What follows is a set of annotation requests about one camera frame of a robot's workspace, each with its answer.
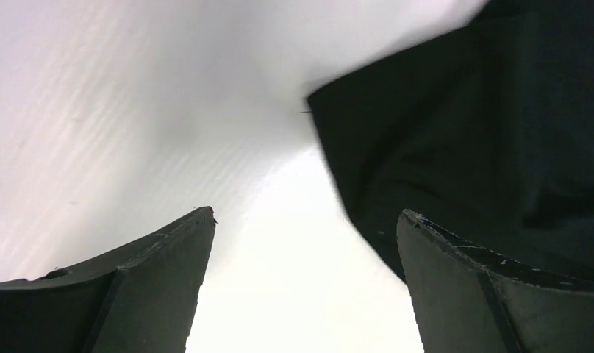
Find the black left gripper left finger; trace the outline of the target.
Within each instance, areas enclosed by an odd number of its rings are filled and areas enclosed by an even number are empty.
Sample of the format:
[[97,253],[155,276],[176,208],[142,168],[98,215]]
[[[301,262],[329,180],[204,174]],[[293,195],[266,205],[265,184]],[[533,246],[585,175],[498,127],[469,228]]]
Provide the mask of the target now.
[[0,283],[0,352],[184,352],[215,235],[211,207],[34,279]]

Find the black t shirt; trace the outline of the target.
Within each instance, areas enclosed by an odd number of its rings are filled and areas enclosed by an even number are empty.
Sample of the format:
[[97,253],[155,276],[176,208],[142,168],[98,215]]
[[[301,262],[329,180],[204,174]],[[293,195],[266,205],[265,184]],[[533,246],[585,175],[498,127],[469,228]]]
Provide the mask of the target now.
[[350,221],[397,277],[410,209],[594,279],[594,1],[489,1],[307,103]]

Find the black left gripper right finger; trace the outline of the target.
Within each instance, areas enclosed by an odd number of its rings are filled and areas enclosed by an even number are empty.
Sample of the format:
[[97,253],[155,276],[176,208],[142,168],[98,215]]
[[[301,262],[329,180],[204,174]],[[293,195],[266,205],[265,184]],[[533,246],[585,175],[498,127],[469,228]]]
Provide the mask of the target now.
[[594,352],[594,281],[545,271],[412,210],[398,250],[426,352]]

